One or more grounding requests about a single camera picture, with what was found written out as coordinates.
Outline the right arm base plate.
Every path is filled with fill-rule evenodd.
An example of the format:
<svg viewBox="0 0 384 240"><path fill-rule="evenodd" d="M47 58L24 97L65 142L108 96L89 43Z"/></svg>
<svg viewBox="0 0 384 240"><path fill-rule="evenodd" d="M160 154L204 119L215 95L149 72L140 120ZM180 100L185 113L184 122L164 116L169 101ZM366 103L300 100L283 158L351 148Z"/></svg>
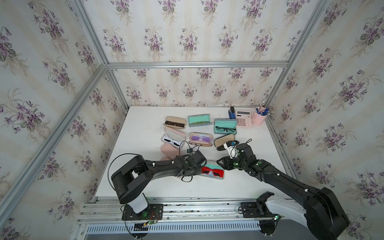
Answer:
<svg viewBox="0 0 384 240"><path fill-rule="evenodd" d="M238 213L243 215L243 218L272 218L273 221L277 221L282 216L270 212L266 204L267 200L274 195L272 192L265 192L254 202L242 202Z"/></svg>

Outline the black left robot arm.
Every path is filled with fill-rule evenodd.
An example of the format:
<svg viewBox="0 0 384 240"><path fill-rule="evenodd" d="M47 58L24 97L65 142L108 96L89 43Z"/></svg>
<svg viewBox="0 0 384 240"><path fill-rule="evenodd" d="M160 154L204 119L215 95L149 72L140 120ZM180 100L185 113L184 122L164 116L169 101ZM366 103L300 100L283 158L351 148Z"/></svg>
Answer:
<svg viewBox="0 0 384 240"><path fill-rule="evenodd" d="M200 151L176 156L167 161L145 160L143 156L135 154L112 175L108 174L108 178L119 203L129 205L140 196L150 181L165 177L200 175L206 164L207 159Z"/></svg>

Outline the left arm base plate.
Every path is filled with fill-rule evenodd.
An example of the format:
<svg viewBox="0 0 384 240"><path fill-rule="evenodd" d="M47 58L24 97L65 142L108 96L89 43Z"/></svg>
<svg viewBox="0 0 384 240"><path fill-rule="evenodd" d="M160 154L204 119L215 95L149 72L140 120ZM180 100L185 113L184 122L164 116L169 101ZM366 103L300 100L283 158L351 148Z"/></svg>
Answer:
<svg viewBox="0 0 384 240"><path fill-rule="evenodd" d="M158 221L163 218L163 211L163 204L150 204L143 212L136 214L129 205L124 205L122 221Z"/></svg>

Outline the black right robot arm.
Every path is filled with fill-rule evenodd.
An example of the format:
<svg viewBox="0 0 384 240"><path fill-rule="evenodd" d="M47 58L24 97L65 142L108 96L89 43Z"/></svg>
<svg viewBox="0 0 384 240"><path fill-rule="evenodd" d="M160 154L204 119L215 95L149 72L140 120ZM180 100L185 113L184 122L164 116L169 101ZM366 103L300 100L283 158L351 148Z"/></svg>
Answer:
<svg viewBox="0 0 384 240"><path fill-rule="evenodd" d="M350 220L336 195L328 188L306 185L278 170L271 163L257 159L252 148L244 143L234 148L236 156L222 157L217 164L224 170L245 171L249 176L269 184L290 197L273 198L265 192L254 202L243 202L238 209L244 218L265 218L261 233L272 234L275 222L287 217L306 226L318 240L335 240L348 228Z"/></svg>

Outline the grey case red sunglasses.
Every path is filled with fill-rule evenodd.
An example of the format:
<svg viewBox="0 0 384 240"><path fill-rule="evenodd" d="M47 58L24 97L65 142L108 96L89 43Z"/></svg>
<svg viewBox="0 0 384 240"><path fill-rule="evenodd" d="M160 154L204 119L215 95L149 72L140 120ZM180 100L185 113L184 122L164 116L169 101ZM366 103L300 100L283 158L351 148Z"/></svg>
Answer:
<svg viewBox="0 0 384 240"><path fill-rule="evenodd" d="M225 177L225 170L219 165L207 163L202 167L200 176L223 180Z"/></svg>

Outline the beige case black glasses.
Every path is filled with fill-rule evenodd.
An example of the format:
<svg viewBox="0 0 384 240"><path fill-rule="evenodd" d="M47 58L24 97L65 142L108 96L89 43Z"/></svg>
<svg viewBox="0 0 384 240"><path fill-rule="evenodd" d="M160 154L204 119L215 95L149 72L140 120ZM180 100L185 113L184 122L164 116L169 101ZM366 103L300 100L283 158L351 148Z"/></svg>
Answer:
<svg viewBox="0 0 384 240"><path fill-rule="evenodd" d="M225 144L228 146L236 146L240 142L236 140L234 134L228 134L228 135L223 135L219 138L216 138L214 140L214 146L217 151L224 151L225 150Z"/></svg>

